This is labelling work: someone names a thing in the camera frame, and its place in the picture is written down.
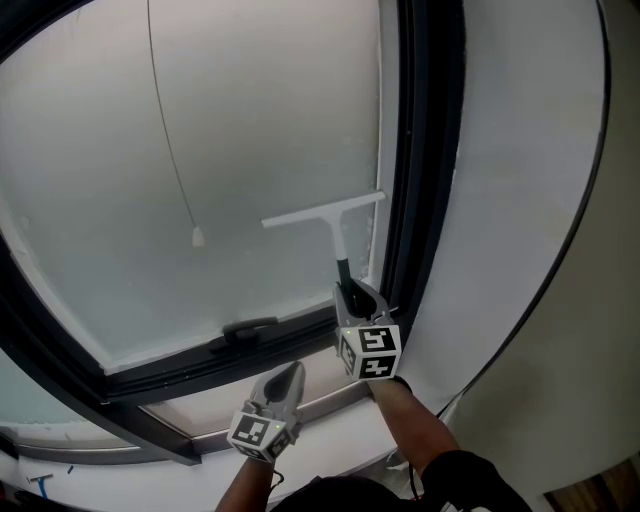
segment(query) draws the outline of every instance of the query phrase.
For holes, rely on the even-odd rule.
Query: forearm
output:
[[[444,423],[394,380],[369,381],[382,416],[400,452],[422,474],[438,455],[459,450]]]
[[[216,512],[264,512],[271,491],[273,464],[248,458]]]

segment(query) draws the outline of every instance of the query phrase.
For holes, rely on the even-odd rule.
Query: window frame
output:
[[[86,3],[50,1],[22,19],[14,18],[14,28],[0,38],[0,65],[39,31]],[[461,0],[442,5],[398,0],[397,8],[398,137],[380,292],[389,301],[406,344],[428,282],[453,179],[465,36]],[[200,453],[211,451],[211,445],[198,448],[197,439],[186,437],[140,406],[215,388],[328,348],[332,345],[328,335],[337,327],[333,306],[323,307],[256,329],[257,339],[250,344],[232,346],[221,336],[106,375],[41,302],[1,236],[0,320],[0,347],[27,375],[89,421],[139,447],[137,459],[127,449],[127,461],[170,459],[187,465],[199,463]],[[349,400],[365,396],[366,386],[355,385],[355,389],[359,391],[347,393]],[[101,460],[93,463],[125,463]]]

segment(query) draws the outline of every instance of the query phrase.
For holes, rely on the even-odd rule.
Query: fiducial marker cube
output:
[[[400,328],[397,325],[340,329],[338,355],[355,380],[393,377],[401,353]]]
[[[265,462],[275,462],[294,440],[284,421],[236,411],[231,420],[227,441],[243,455]]]

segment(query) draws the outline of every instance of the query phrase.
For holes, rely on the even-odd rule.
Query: black sleeve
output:
[[[491,512],[531,512],[524,500],[500,477],[489,461],[470,452],[443,453],[422,473],[423,510],[484,507]]]

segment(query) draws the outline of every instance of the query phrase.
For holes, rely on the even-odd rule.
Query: squeegee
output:
[[[323,219],[326,221],[331,227],[331,234],[333,236],[333,249],[338,263],[340,286],[344,291],[345,297],[347,297],[353,304],[353,287],[351,283],[351,272],[349,270],[349,259],[347,257],[347,248],[344,243],[341,227],[342,213],[345,210],[351,210],[367,204],[376,203],[384,198],[384,192],[378,190],[364,196],[352,197],[350,199],[344,199],[334,203],[307,208],[306,210],[287,213],[278,217],[263,219],[262,225],[265,228],[273,228],[310,219]]]

